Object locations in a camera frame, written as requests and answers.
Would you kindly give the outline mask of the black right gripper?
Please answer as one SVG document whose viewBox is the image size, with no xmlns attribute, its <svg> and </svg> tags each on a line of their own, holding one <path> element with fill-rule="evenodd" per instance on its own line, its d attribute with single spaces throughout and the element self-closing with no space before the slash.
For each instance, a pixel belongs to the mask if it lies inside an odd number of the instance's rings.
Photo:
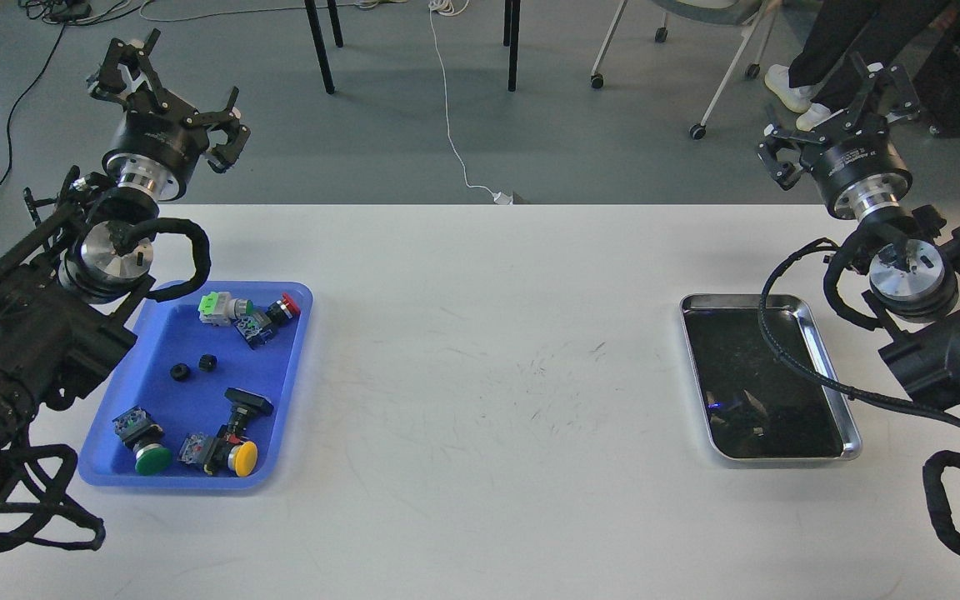
<svg viewBox="0 0 960 600">
<path fill-rule="evenodd" d="M 861 85 L 845 109 L 847 133 L 880 132 L 900 121 L 921 117 L 921 99 L 898 64 L 866 63 L 850 54 Z M 913 178 L 909 167 L 885 134 L 860 134 L 832 141 L 832 126 L 811 132 L 783 126 L 773 103 L 765 107 L 757 155 L 770 178 L 787 191 L 810 175 L 827 212 L 839 220 L 863 220 L 880 208 L 891 208 L 906 197 Z"/>
</svg>

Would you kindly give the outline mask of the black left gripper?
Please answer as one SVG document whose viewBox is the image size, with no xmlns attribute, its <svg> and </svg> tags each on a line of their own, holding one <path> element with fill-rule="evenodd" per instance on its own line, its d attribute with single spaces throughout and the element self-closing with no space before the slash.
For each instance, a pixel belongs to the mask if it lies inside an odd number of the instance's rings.
<svg viewBox="0 0 960 600">
<path fill-rule="evenodd" d="M 112 38 L 102 64 L 87 77 L 91 98 L 124 107 L 143 98 L 155 113 L 126 111 L 102 159 L 103 170 L 118 185 L 145 191 L 156 202 L 178 200 L 186 193 L 201 155 L 216 173 L 225 173 L 239 159 L 250 128 L 237 110 L 239 88 L 230 87 L 226 106 L 195 112 L 189 129 L 163 117 L 165 87 L 150 63 L 161 31 L 144 42 Z"/>
</svg>

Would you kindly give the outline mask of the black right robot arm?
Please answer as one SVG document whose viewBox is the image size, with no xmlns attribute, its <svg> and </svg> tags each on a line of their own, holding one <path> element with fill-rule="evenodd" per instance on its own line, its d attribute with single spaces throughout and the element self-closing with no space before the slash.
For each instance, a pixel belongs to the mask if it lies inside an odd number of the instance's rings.
<svg viewBox="0 0 960 600">
<path fill-rule="evenodd" d="M 940 242 L 944 217 L 931 205 L 906 210 L 899 204 L 911 187 L 906 163 L 888 136 L 888 117 L 876 113 L 884 92 L 897 99 L 892 118 L 918 113 L 918 95 L 898 65 L 866 64 L 853 54 L 861 87 L 848 109 L 811 132 L 772 121 L 758 155 L 783 189 L 803 174 L 814 179 L 827 212 L 857 221 L 842 243 L 822 238 L 789 255 L 770 274 L 757 305 L 759 330 L 777 360 L 805 380 L 869 405 L 960 428 L 960 227 Z M 892 341 L 880 357 L 907 393 L 896 399 L 858 390 L 804 366 L 774 338 L 768 297 L 778 278 L 811 253 L 826 252 L 823 292 L 846 322 L 883 329 Z M 960 532 L 953 521 L 943 474 L 960 468 L 960 452 L 934 453 L 922 468 L 931 527 L 938 540 L 960 556 Z"/>
</svg>

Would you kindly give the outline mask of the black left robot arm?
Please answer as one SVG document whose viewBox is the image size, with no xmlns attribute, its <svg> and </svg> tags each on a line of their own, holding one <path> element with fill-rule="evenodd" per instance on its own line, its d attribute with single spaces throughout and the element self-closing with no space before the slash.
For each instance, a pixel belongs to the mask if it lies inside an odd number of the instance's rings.
<svg viewBox="0 0 960 600">
<path fill-rule="evenodd" d="M 104 523 L 68 495 L 78 455 L 65 444 L 34 447 L 41 408 L 86 398 L 136 345 L 126 323 L 145 299 L 195 292 L 211 270 L 207 234 L 161 217 L 162 202 L 186 193 L 199 160 L 226 172 L 250 129 L 235 107 L 202 112 L 164 87 L 150 63 L 160 32 L 144 42 L 112 39 L 88 94 L 122 107 L 102 170 L 72 167 L 48 204 L 53 213 L 0 257 L 0 553 L 50 546 L 41 531 L 62 518 L 87 529 L 97 550 Z"/>
</svg>

